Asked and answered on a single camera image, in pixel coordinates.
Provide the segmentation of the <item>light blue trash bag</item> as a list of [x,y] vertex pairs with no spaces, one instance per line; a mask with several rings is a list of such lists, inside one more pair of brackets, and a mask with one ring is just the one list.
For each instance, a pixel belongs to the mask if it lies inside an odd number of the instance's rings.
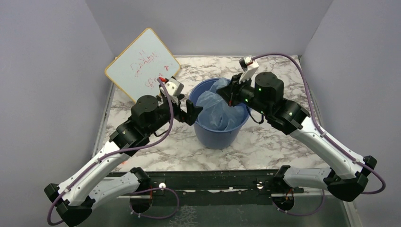
[[219,88],[228,84],[229,81],[226,78],[220,78],[198,97],[196,105],[203,107],[203,110],[198,115],[197,121],[202,127],[215,131],[227,131],[236,128],[243,122],[246,116],[244,108],[228,106],[217,94]]

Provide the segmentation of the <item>blue plastic trash bin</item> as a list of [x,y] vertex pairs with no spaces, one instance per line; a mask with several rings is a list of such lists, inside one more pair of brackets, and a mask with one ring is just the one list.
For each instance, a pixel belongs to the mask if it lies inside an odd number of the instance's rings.
[[[191,100],[194,104],[196,104],[198,97],[207,89],[209,89],[213,82],[217,81],[219,78],[207,79],[198,85],[190,92],[189,100]],[[243,122],[232,130],[227,131],[215,131],[209,130],[202,127],[198,121],[196,120],[194,124],[194,130],[197,139],[206,147],[212,149],[223,149],[228,147],[237,137],[241,127],[248,121],[249,113],[244,104],[240,104],[245,110],[246,116],[243,119]]]

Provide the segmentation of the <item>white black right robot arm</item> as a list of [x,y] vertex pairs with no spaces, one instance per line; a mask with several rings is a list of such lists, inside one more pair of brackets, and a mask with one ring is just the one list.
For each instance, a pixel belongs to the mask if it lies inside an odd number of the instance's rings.
[[328,168],[282,166],[274,175],[278,192],[297,187],[328,190],[336,198],[351,202],[364,191],[370,168],[377,160],[361,156],[336,142],[328,133],[319,132],[309,112],[295,101],[284,98],[284,83],[271,72],[259,73],[252,86],[234,75],[230,83],[217,89],[229,106],[244,104],[264,116],[273,128],[300,141],[324,160]]

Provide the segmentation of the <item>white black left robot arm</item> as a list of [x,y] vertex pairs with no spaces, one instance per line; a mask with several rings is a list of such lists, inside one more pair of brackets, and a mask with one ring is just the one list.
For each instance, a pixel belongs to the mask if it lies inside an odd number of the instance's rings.
[[186,100],[186,110],[182,110],[183,97],[182,94],[162,96],[162,104],[155,96],[139,98],[131,108],[128,120],[110,136],[110,143],[117,146],[113,151],[98,152],[69,179],[45,187],[44,192],[52,202],[49,211],[56,210],[62,222],[75,227],[103,203],[126,193],[143,194],[149,190],[150,177],[140,167],[134,167],[108,182],[103,182],[103,179],[137,151],[162,142],[171,131],[174,120],[187,125],[195,123],[203,108]]

